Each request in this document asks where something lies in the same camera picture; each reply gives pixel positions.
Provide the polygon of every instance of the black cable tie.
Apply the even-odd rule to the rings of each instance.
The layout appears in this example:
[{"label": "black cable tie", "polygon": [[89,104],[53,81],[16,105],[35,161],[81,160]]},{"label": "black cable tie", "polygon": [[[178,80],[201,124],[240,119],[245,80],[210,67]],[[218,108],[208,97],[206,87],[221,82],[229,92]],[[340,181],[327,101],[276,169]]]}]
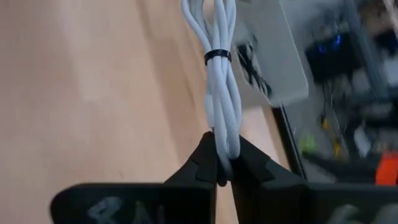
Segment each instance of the black cable tie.
[{"label": "black cable tie", "polygon": [[205,65],[207,66],[207,61],[215,56],[226,57],[228,58],[229,62],[232,62],[231,53],[229,51],[224,49],[216,49],[216,50],[211,50],[207,52],[207,54],[205,54]]}]

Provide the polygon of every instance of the blue light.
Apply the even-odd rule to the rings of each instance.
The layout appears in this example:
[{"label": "blue light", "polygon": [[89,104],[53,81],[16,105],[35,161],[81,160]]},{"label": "blue light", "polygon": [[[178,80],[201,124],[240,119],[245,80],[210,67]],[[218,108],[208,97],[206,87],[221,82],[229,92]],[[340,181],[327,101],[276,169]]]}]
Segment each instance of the blue light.
[{"label": "blue light", "polygon": [[339,45],[340,43],[341,43],[341,35],[337,35],[336,45]]},{"label": "blue light", "polygon": [[321,53],[325,53],[325,52],[326,52],[326,47],[323,46],[323,45],[318,45],[318,50],[319,50],[319,52],[321,52]]}]

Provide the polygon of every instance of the wooden surface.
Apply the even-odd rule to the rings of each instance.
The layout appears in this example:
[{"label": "wooden surface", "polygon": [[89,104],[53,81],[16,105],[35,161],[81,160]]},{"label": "wooden surface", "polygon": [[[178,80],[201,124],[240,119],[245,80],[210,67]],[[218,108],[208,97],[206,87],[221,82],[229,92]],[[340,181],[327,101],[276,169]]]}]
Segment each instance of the wooden surface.
[{"label": "wooden surface", "polygon": [[[208,130],[202,58],[177,0],[0,0],[1,223],[50,223],[80,182],[173,174]],[[286,165],[265,114],[242,134]],[[229,186],[217,223],[236,223]]]}]

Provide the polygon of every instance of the black plastic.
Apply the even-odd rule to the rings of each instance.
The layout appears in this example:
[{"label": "black plastic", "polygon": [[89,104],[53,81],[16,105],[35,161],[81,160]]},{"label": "black plastic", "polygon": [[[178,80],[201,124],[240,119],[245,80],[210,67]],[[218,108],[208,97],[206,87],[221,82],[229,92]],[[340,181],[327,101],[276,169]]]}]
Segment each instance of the black plastic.
[{"label": "black plastic", "polygon": [[218,157],[205,133],[188,161],[164,184],[81,184],[52,200],[55,224],[215,222]]},{"label": "black plastic", "polygon": [[224,49],[211,50],[205,54],[205,65],[207,66],[207,61],[215,56],[221,56],[228,58],[229,62],[232,62],[231,52]]},{"label": "black plastic", "polygon": [[[240,223],[326,223],[337,208],[358,209],[370,223],[381,207],[398,203],[397,187],[311,184],[240,137],[231,181]],[[222,182],[213,133],[164,184],[83,184],[52,201],[55,224],[215,223],[216,183]]]}]

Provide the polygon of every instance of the orange object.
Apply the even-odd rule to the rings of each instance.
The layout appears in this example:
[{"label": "orange object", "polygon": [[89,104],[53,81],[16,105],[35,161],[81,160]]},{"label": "orange object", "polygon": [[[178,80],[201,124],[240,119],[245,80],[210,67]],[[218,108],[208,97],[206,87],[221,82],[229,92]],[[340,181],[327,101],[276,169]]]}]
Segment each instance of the orange object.
[{"label": "orange object", "polygon": [[385,152],[376,171],[376,185],[397,185],[398,153]]}]

